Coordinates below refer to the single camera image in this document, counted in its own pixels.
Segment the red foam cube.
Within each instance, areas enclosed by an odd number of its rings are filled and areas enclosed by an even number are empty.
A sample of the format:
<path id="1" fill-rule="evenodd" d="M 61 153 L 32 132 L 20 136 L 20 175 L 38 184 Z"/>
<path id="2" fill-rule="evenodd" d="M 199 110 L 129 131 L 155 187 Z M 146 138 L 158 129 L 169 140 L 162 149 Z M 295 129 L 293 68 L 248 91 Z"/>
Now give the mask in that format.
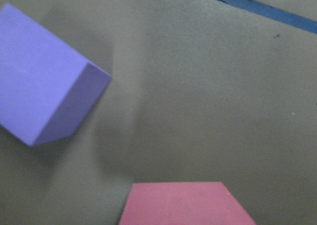
<path id="1" fill-rule="evenodd" d="M 222 182 L 134 183 L 121 225 L 253 225 Z"/>

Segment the purple foam cube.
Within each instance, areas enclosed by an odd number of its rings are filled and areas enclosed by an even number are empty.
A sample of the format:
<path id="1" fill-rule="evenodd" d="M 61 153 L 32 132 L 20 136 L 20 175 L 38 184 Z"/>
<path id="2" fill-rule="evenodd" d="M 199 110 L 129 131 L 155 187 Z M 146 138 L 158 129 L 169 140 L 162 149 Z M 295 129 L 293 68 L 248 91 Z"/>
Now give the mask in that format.
<path id="1" fill-rule="evenodd" d="M 71 136 L 112 77 L 9 3 L 0 10 L 0 124 L 28 146 Z"/>

